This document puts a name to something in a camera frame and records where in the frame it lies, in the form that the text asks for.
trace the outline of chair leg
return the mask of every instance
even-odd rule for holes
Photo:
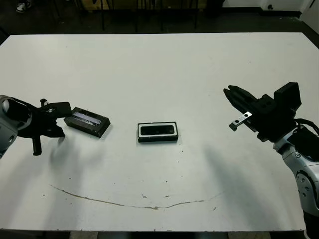
[[[102,30],[104,31],[104,13],[103,13],[103,0],[100,0],[101,3],[101,22],[102,22]]]
[[[2,27],[0,27],[0,31],[6,36],[9,37],[9,33],[7,33]]]
[[[196,0],[196,9],[195,9],[195,29],[197,28],[197,14],[198,14],[198,0]]]
[[[57,24],[49,0],[45,0],[54,24]]]
[[[53,0],[53,5],[54,5],[54,8],[55,8],[56,14],[58,15],[58,18],[61,18],[60,12],[59,12],[59,9],[58,9],[58,6],[57,6],[55,0]]]
[[[163,31],[163,0],[160,0],[160,30]]]
[[[78,13],[78,17],[79,17],[79,21],[81,23],[81,25],[83,24],[83,21],[82,21],[82,17],[81,17],[81,9],[80,9],[80,3],[78,0],[74,0],[74,4],[76,5],[76,8],[77,8],[77,13]]]
[[[136,8],[135,8],[135,32],[138,32],[138,10],[139,10],[139,0],[136,0]]]

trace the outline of black rectangular box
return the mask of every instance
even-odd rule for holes
[[[176,122],[156,122],[138,124],[138,141],[177,141],[178,131]]]
[[[70,127],[99,138],[111,124],[108,118],[77,107],[72,110],[72,116],[65,118],[64,122]]]

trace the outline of cable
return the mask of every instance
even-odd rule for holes
[[[300,124],[306,124],[309,125],[310,127],[312,127],[317,134],[319,134],[319,128],[317,127],[317,125],[315,125],[314,122],[310,121],[310,120],[306,120],[306,119],[295,119],[295,122],[300,125]]]

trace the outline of white table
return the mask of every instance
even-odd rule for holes
[[[18,138],[0,160],[0,228],[301,230],[296,183],[270,142],[233,132],[223,93],[299,82],[297,116],[319,123],[319,51],[301,33],[11,36],[1,93],[69,101],[109,117],[101,139]],[[137,143],[137,124],[176,121],[177,143]]]

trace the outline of crack on table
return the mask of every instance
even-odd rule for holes
[[[99,203],[106,203],[106,204],[110,204],[110,205],[114,205],[114,206],[121,206],[121,207],[128,207],[128,208],[142,208],[142,209],[151,209],[151,210],[158,210],[160,208],[172,208],[172,207],[175,207],[175,206],[179,206],[179,205],[183,205],[183,204],[190,204],[190,203],[202,203],[202,202],[208,202],[218,196],[220,196],[221,194],[223,194],[225,191],[215,195],[214,197],[208,199],[208,200],[194,200],[194,201],[187,201],[187,202],[180,202],[180,203],[176,203],[176,204],[173,204],[173,205],[170,205],[170,206],[167,206],[167,207],[158,207],[158,206],[155,206],[155,207],[151,207],[151,206],[147,206],[147,207],[140,207],[140,206],[134,206],[134,205],[125,205],[125,204],[120,204],[120,203],[114,203],[114,202],[109,202],[109,201],[104,201],[104,200],[100,200],[100,199],[94,199],[94,198],[89,198],[89,197],[84,197],[84,196],[80,196],[80,195],[77,195],[77,194],[74,194],[74,193],[70,193],[68,191],[65,191],[61,188],[58,188],[58,187],[55,187],[53,186],[52,184],[49,184],[52,188],[55,188],[56,190],[60,191],[60,192],[63,192],[63,193],[66,193],[68,195],[71,195],[73,197],[76,197],[76,198],[81,198],[81,199],[86,199],[86,200],[89,200],[89,201],[94,201],[94,202],[99,202]]]

